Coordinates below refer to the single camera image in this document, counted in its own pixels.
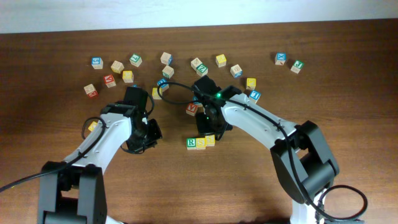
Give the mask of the yellow S block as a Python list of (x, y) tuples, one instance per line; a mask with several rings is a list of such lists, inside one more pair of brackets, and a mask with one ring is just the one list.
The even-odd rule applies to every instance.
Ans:
[(197, 150), (206, 149), (206, 138), (196, 138), (196, 149)]
[(205, 136), (205, 139), (206, 139), (206, 146), (207, 147), (211, 147), (211, 146), (215, 145), (215, 135), (214, 134)]

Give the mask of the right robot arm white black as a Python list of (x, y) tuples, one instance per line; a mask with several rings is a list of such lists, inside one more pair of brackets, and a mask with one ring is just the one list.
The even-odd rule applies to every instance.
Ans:
[(303, 185), (316, 202), (340, 172), (320, 128), (311, 121), (298, 125), (279, 118), (238, 88), (221, 89), (208, 76), (192, 88), (205, 109), (197, 115), (198, 132), (222, 135), (235, 126), (254, 137), (270, 150), (279, 183), (292, 199), (290, 222), (322, 222), (299, 188)]

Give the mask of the green R block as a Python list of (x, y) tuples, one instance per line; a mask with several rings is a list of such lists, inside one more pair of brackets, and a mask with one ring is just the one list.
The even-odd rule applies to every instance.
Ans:
[(196, 150), (197, 149), (196, 139), (195, 138), (187, 138), (186, 147), (188, 150)]

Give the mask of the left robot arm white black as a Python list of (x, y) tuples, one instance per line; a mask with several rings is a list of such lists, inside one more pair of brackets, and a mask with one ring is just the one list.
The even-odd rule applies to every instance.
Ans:
[(127, 88), (123, 100), (101, 110), (97, 126), (76, 150), (42, 167), (37, 223), (117, 222), (108, 215), (103, 176), (123, 144), (128, 153), (142, 154), (162, 137), (146, 111), (152, 99), (142, 88)]

